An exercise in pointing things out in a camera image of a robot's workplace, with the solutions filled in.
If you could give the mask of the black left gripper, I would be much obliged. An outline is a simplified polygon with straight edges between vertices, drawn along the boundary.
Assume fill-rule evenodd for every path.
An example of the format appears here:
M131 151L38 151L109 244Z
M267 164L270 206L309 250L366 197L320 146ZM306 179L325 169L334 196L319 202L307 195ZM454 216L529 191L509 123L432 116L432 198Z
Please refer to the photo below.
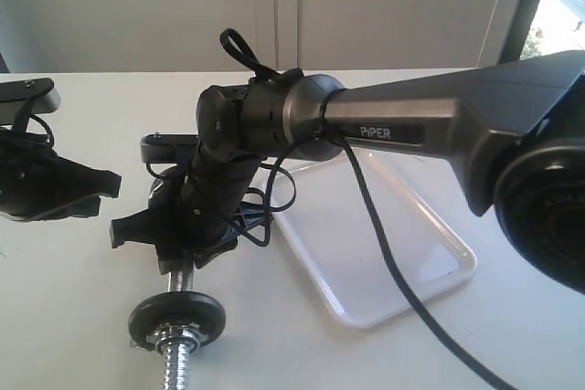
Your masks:
M59 156L49 140L47 134L1 131L1 214L12 221L97 216L99 196L117 198L122 177Z

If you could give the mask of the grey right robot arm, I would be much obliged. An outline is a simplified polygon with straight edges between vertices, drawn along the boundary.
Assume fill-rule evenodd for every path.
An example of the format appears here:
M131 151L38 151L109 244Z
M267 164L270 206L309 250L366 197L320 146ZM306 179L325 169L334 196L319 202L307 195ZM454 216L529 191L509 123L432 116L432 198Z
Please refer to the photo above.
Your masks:
M494 210L535 269L584 290L584 54L569 50L492 67L348 88L288 71L211 85L197 132L149 135L165 163L149 206L111 223L114 247L156 247L199 266L231 250L266 212L244 196L268 158L325 162L345 146L446 161L469 210Z

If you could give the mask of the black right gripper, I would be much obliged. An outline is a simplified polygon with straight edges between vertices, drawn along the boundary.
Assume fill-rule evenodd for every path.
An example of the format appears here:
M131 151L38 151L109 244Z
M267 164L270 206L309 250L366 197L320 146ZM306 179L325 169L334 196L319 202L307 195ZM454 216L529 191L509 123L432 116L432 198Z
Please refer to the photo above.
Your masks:
M187 163L166 164L186 170L179 210L157 208L155 215L153 209L146 209L113 219L111 246L116 249L126 242L154 245L161 267L191 258L202 269L237 248L249 215L241 202L259 169L259 157L244 153L222 162L198 144Z

